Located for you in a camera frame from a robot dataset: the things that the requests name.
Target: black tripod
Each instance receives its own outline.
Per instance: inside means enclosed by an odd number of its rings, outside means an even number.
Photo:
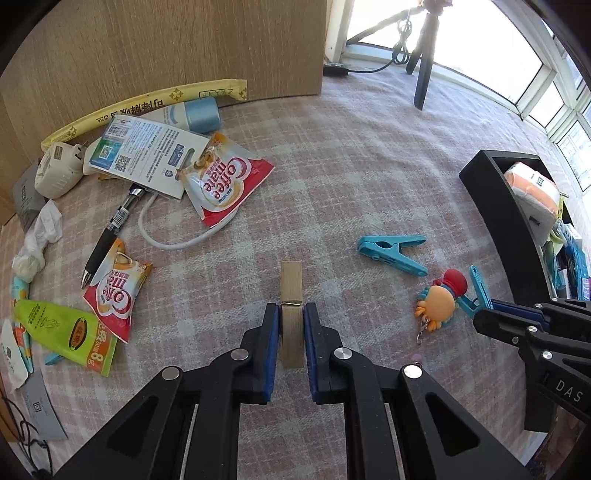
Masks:
[[[406,66],[406,72],[412,75],[419,59],[421,60],[421,66],[418,71],[417,89],[415,90],[414,94],[414,106],[417,107],[419,110],[423,110],[425,97],[427,95],[427,89],[429,88],[429,80],[431,79],[431,71],[433,69],[435,42],[437,40],[437,31],[439,30],[439,16],[443,13],[443,8],[449,7],[451,6],[451,4],[452,3],[450,0],[423,0],[421,6],[416,8],[410,8],[408,10],[403,10],[385,20],[382,20],[377,25],[374,25],[373,27],[362,31],[354,37],[351,37],[347,40],[347,45],[359,43],[365,37],[374,34],[377,31],[389,25],[403,21],[405,18],[410,17],[410,15],[415,15],[417,13],[422,12],[423,10],[427,10],[427,18],[425,19],[425,23],[423,25],[423,28],[421,29],[421,34],[418,38],[417,46],[414,49],[413,53],[410,55]],[[399,41],[394,46],[394,48],[392,49],[392,59],[398,58],[398,55],[400,54],[402,49],[405,48],[405,41],[406,38],[404,39],[404,41]]]
[[[414,106],[419,110],[423,110],[427,89],[429,88],[429,80],[431,79],[433,58],[435,56],[435,42],[437,40],[437,31],[439,30],[439,16],[443,13],[443,7],[446,7],[447,4],[438,0],[425,0],[423,5],[427,10],[427,18],[421,29],[417,46],[410,55],[410,60],[406,67],[407,73],[412,75],[418,60],[421,59],[417,89],[414,92]]]

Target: wooden panel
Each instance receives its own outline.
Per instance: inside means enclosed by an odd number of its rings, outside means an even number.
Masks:
[[[0,375],[0,392],[5,395],[4,383],[2,382],[2,375]],[[18,433],[17,426],[12,421],[12,417],[8,412],[6,404],[0,400],[0,435],[4,435],[7,442],[16,442]]]
[[[19,143],[0,98],[0,225],[5,224],[14,214],[12,186],[22,173],[36,160],[28,158]]]
[[[205,80],[247,79],[250,100],[318,94],[325,20],[326,0],[61,0],[0,77],[0,141],[13,129],[32,161],[87,113]]]

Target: crumpled tissue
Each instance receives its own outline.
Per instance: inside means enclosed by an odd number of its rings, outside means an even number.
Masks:
[[[48,243],[57,242],[62,235],[61,213],[53,200],[49,200],[39,212],[35,225],[27,231],[22,248],[12,260],[12,272],[31,283],[45,267],[43,249]]]

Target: crab keychain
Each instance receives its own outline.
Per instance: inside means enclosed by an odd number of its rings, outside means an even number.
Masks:
[[[443,279],[433,280],[433,285],[425,288],[418,296],[414,316],[421,319],[417,343],[421,344],[421,336],[426,330],[433,332],[441,328],[456,310],[456,300],[468,290],[466,277],[455,268],[443,274]]]

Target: red and white snack packet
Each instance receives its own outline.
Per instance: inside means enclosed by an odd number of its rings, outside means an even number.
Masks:
[[[132,260],[124,250],[125,245],[117,239],[84,292],[84,299],[113,335],[127,343],[131,310],[152,264]]]
[[[191,203],[211,228],[238,207],[275,168],[215,132],[192,165],[178,171]]]

